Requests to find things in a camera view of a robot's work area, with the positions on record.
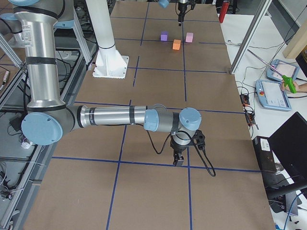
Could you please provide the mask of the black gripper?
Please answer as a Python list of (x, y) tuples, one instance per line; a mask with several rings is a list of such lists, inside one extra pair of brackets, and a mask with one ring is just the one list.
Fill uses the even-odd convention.
[(187, 10), (187, 0), (178, 0), (178, 25), (182, 25), (182, 16), (185, 15), (185, 12)]
[(173, 165), (182, 166), (184, 157), (181, 156), (182, 152), (188, 147), (188, 145), (178, 144), (174, 137), (171, 137), (170, 147), (173, 149)]

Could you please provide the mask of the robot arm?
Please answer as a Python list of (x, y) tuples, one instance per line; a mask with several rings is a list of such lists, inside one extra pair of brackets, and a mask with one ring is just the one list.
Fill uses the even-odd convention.
[(90, 126), (142, 126), (147, 132), (165, 132), (173, 149), (175, 166), (181, 166), (183, 151), (194, 146), (204, 149), (200, 132), (201, 114), (187, 107), (170, 112), (153, 106), (88, 107), (74, 104), (75, 95), (59, 88), (54, 32), (72, 29), (84, 58), (91, 56), (71, 0), (14, 0), (12, 18), (21, 24), (27, 80), (31, 100), (21, 122), (24, 136), (37, 145), (51, 145), (71, 131)]
[[(158, 4), (163, 7), (166, 8), (169, 5), (170, 1), (169, 0), (159, 0)], [(178, 15), (178, 25), (181, 26), (182, 23), (184, 22), (184, 17), (187, 11), (187, 7), (188, 7), (188, 0), (177, 0), (177, 6), (175, 8), (175, 10), (178, 10), (177, 15)]]

